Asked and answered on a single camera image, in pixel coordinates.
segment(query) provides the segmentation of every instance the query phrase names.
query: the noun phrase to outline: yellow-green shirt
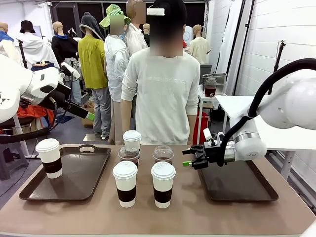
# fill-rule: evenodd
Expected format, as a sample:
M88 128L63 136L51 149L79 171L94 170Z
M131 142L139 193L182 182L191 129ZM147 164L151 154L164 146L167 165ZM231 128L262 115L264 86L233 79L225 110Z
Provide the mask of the yellow-green shirt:
M104 43L100 39L86 35L78 43L78 54L86 88L100 89L108 86L104 74Z

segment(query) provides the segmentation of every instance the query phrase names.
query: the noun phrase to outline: brown tray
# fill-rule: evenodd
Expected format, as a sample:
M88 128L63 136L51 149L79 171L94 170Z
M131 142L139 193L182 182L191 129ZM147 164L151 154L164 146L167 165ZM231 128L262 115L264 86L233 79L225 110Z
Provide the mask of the brown tray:
M86 200L93 195L110 152L110 148L93 145L63 147L60 149L62 176L48 179L42 169L23 189L19 197L23 200L40 201Z
M275 201L278 194L251 161L236 161L223 167L210 164L199 171L203 189L214 201Z

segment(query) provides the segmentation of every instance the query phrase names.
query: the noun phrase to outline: coffee cup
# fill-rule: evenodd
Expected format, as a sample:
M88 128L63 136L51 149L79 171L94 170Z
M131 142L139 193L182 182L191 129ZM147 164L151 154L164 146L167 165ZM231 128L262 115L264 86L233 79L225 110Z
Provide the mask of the coffee cup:
M176 170L170 163L161 161L152 167L155 204L159 208L167 208L171 203L173 178Z
M124 144L129 147L134 147L136 149L140 149L140 140L142 135L135 130L130 130L124 133L123 140Z
M153 158L155 160L155 163L165 161L172 164L173 157L173 150L169 146L158 146L155 148L153 152Z
M131 161L138 166L140 151L134 147L123 146L118 152L120 161Z
M135 204L137 171L137 166L131 161L122 161L113 168L119 204L122 207L128 208Z
M63 174L59 142L54 138L40 141L35 150L39 153L40 160L49 179L58 178Z

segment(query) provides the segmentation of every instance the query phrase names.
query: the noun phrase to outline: white cup lid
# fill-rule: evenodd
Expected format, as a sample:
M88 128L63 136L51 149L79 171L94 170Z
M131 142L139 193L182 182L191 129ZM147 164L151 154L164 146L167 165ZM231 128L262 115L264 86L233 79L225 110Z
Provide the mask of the white cup lid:
M118 179L129 179L137 174L137 166L131 161L121 161L113 168L113 176Z
M176 175L176 169L168 162L161 161L154 164L152 167L152 175L156 179L168 180L172 179Z
M142 138L142 135L135 130L129 130L124 133L123 139L126 142L136 142L139 141Z
M59 147L59 142L54 138L48 138L40 141L35 150L37 152L51 152Z

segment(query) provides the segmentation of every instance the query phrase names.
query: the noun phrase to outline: table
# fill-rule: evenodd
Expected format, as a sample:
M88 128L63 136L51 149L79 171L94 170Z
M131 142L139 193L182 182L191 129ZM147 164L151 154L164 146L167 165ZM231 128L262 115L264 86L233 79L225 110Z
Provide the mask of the table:
M193 158L193 155L182 155L182 150L189 146L172 146L177 174L168 209L158 209L154 202L150 169L154 163L152 152L155 146L141 146L136 203L132 208L125 209L119 205L112 175L114 165L119 162L117 152L121 146L97 146L110 147L112 151L91 200L49 203L19 199L19 193L40 167L0 210L0 234L31 237L298 237L316 219L265 158L256 159L254 163L276 190L279 200L271 203L227 203L205 199L198 172L182 166L183 161Z
M202 111L203 111L203 103L204 102L216 102L216 97L207 97L205 96L203 89L201 87L198 88L198 98L200 100L200 107L198 113L198 128L197 128L197 143L199 144L200 141L200 134L201 134L201 123L202 123Z
M225 111L223 132L225 133L227 116L232 117L251 104L253 96L216 96L217 101ZM316 137L316 131L300 127L279 129L263 121L261 116L255 117L257 129L262 141L268 150L287 151L281 175L287 179L291 170L295 152L298 150L316 150L316 145L311 137Z

